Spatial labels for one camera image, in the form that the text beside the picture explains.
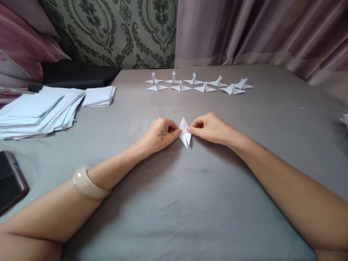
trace hand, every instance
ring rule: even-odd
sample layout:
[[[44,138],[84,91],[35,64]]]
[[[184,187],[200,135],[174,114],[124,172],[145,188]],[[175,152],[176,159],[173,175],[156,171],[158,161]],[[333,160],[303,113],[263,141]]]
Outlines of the hand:
[[[226,146],[232,146],[233,142],[246,137],[212,112],[195,119],[187,131],[207,141]]]
[[[158,152],[179,137],[182,130],[171,119],[158,118],[139,140],[149,154]]]

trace hand tattoo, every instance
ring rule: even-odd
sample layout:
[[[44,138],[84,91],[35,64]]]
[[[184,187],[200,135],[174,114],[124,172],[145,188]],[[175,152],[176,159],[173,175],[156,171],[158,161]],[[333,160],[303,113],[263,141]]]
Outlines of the hand tattoo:
[[[163,131],[161,130],[161,133],[157,134],[157,136],[167,136],[167,134],[163,134]]]

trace tattoo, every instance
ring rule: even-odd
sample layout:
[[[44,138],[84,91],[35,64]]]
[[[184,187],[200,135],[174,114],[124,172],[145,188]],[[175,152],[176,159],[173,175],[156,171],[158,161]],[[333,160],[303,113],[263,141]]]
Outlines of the tattoo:
[[[163,131],[161,130],[161,132],[159,134],[157,134],[157,136],[159,136],[159,137],[166,136],[166,134],[163,134]]]

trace white bangle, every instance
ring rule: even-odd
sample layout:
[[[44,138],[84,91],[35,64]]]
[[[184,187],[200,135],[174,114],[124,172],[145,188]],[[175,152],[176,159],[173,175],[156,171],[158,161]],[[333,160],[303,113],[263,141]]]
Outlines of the white bangle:
[[[79,167],[73,174],[72,180],[77,190],[87,198],[104,199],[111,193],[111,190],[104,190],[94,185],[87,175],[87,166]]]

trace forearm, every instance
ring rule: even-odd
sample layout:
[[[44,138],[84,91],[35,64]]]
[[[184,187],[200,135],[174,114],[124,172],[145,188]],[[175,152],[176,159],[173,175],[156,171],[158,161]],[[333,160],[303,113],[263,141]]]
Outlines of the forearm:
[[[348,251],[348,202],[274,153],[238,134],[228,146],[249,166],[314,249]]]
[[[146,156],[139,145],[133,145],[88,170],[88,176],[100,188],[110,189]],[[101,202],[85,197],[68,180],[9,218],[0,232],[65,243]]]

